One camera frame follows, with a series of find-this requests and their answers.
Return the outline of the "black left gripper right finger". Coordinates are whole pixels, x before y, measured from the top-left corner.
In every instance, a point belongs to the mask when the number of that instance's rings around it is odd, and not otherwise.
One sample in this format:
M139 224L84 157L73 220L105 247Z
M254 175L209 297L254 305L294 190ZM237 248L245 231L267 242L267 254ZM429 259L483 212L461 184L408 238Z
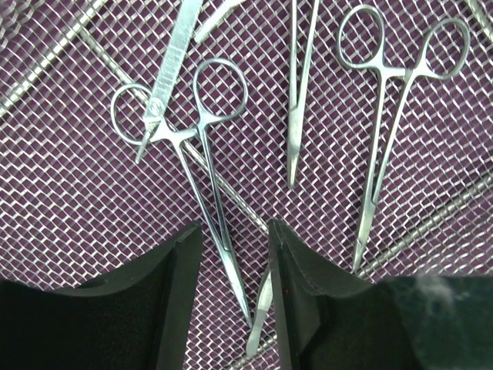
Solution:
M372 284L270 220L283 369L490 369L492 279L418 275Z

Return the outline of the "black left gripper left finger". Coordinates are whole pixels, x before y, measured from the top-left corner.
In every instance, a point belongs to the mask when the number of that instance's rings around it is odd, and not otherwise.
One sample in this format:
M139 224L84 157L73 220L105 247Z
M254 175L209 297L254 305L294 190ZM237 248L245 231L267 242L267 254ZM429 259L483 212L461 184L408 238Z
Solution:
M203 249L192 222L76 288L1 282L3 369L180 369Z

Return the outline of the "metal mesh tray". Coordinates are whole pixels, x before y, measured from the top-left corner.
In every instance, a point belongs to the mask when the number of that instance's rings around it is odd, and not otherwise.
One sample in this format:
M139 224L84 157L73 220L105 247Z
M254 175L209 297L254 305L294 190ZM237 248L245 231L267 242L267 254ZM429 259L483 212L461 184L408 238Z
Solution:
M297 3L299 83L314 1ZM44 290L72 287L149 251L215 211L196 138L137 149L178 1L1 3L1 276ZM248 358L269 264L268 222L284 221L312 250L376 284L418 275L492 276L492 3L374 1L384 60L411 68L428 29L459 19L468 57L446 81L417 78L404 104L368 245L353 266L377 102L374 72L343 67L377 46L377 24L355 1L320 1L296 185L287 185L290 2L242 1L202 42L191 42L166 110L172 130L198 112L192 78L205 59L235 62L250 98L209 133L226 225L246 295L241 308L211 231L189 322L184 369L279 369L272 311Z

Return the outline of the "steel scissors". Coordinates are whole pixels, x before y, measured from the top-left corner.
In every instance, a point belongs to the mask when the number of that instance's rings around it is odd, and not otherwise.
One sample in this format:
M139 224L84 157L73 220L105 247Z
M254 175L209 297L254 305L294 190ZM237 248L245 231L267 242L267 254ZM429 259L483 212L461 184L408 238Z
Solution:
M256 353L260 343L260 335L267 313L273 301L273 288L271 281L271 270L268 267L260 282L260 289L257 297L257 306L254 315L253 327L246 344L246 355L252 358Z

